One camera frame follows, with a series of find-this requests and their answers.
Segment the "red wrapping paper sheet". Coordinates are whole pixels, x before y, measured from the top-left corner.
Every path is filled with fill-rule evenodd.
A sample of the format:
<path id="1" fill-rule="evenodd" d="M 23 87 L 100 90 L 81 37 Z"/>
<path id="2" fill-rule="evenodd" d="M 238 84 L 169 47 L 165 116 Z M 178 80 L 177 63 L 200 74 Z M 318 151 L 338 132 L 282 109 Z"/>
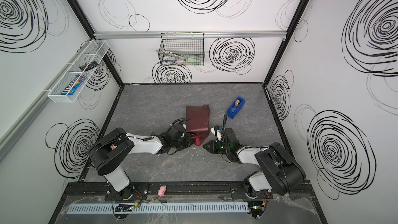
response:
<path id="1" fill-rule="evenodd" d="M 186 132 L 191 135 L 194 145 L 201 146 L 210 133 L 209 119 L 210 107 L 186 106 Z"/>

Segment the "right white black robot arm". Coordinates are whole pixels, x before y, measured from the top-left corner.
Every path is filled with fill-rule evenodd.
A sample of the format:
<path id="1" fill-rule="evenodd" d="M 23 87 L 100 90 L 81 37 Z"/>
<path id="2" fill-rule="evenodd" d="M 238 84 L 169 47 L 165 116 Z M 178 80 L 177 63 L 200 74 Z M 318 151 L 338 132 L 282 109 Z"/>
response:
<path id="1" fill-rule="evenodd" d="M 220 154 L 230 164 L 253 164 L 260 170 L 247 176 L 243 181 L 245 195 L 251 199 L 265 193 L 285 195 L 306 180 L 303 168 L 280 143 L 268 146 L 242 145 L 232 128 L 227 128 L 228 115 L 222 126 L 214 126 L 211 133 L 215 139 L 204 148 L 213 154 Z"/>

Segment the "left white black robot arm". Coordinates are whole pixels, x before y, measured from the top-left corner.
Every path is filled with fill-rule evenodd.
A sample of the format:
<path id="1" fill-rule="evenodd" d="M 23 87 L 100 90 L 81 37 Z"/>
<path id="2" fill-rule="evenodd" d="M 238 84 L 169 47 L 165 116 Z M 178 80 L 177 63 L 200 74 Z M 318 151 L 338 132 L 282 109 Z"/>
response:
<path id="1" fill-rule="evenodd" d="M 116 128 L 106 136 L 96 141 L 88 151 L 91 165 L 99 176 L 111 184 L 111 199 L 129 200 L 134 195 L 140 196 L 135 190 L 128 175 L 121 166 L 124 159 L 135 153 L 152 155 L 174 153 L 192 146 L 191 135 L 186 131 L 189 119 L 179 118 L 171 123 L 169 128 L 150 136 L 127 133 L 123 128 Z"/>

